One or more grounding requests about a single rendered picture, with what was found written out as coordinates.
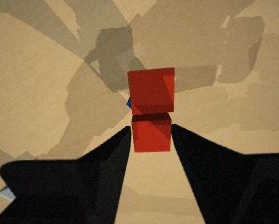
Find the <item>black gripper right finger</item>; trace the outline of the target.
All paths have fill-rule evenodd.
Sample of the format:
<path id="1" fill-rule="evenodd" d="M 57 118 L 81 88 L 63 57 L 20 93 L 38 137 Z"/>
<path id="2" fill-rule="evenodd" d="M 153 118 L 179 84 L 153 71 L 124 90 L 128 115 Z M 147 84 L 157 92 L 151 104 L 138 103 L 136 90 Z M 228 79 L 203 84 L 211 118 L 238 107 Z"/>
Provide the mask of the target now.
<path id="1" fill-rule="evenodd" d="M 205 224 L 239 224 L 259 184 L 279 179 L 279 153 L 239 153 L 177 124 L 171 135 Z"/>

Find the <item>red cube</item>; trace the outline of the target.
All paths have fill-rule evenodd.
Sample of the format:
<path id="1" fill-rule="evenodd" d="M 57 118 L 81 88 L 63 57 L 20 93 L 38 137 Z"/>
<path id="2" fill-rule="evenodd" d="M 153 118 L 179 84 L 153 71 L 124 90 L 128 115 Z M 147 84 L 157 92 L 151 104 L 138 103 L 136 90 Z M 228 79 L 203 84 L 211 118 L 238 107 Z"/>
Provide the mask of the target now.
<path id="1" fill-rule="evenodd" d="M 174 112 L 175 67 L 127 74 L 132 115 Z"/>
<path id="2" fill-rule="evenodd" d="M 133 115 L 131 123 L 135 153 L 170 151 L 172 119 L 168 112 Z"/>

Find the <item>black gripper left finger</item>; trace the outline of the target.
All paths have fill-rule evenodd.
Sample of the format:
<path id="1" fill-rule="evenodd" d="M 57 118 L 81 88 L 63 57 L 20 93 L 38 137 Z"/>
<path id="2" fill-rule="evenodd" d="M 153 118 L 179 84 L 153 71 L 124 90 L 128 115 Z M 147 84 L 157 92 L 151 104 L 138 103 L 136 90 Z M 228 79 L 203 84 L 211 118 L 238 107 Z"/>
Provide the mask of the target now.
<path id="1" fill-rule="evenodd" d="M 77 196 L 89 224 L 114 224 L 131 148 L 131 126 L 77 160 L 17 160 L 0 166 L 18 195 Z"/>

